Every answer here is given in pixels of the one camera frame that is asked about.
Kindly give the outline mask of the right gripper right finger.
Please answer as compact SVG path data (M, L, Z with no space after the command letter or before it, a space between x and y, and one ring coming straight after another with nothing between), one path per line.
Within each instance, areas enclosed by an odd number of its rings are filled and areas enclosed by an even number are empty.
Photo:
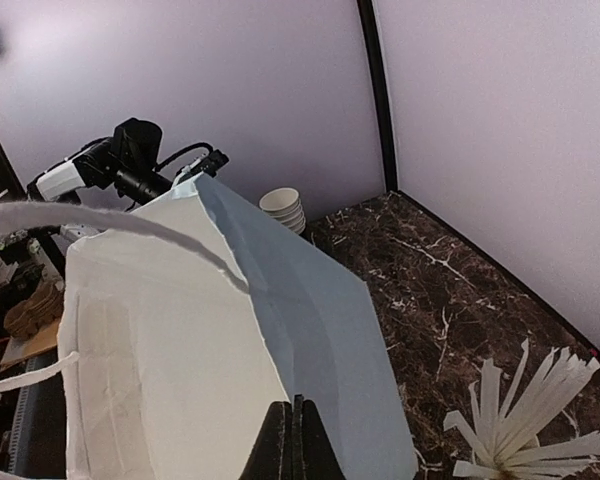
M295 397L293 403L293 478L344 478L317 406L304 397Z

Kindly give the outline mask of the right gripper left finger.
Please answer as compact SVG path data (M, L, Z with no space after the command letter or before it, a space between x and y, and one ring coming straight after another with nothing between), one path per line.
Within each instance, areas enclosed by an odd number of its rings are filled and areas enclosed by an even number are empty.
M289 402L272 402L264 417L241 480L290 480L293 412Z

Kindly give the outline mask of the white paper bag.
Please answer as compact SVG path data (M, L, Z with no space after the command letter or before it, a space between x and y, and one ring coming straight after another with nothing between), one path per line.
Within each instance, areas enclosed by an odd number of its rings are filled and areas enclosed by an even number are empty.
M417 470L366 284L206 175L131 212L0 204L0 236L85 224L54 375L70 479L236 479L277 401L312 401L348 479Z

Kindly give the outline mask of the stack of paper cups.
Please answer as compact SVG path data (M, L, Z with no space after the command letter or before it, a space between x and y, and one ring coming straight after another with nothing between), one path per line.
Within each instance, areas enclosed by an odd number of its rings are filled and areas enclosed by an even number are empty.
M259 200L259 208L296 234L306 228L306 216L299 192L291 187L272 190Z

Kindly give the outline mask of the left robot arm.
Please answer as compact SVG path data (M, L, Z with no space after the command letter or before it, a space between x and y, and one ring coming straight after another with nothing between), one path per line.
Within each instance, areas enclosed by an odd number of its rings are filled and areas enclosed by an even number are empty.
M191 165L190 173L217 175L229 158L206 142L196 142L158 161L162 129L148 120L130 118L115 127L110 137L91 141L78 152L38 175L27 185L30 199L79 203L77 191L114 187L121 197L144 205L171 189L173 182L161 171L183 155L206 152Z

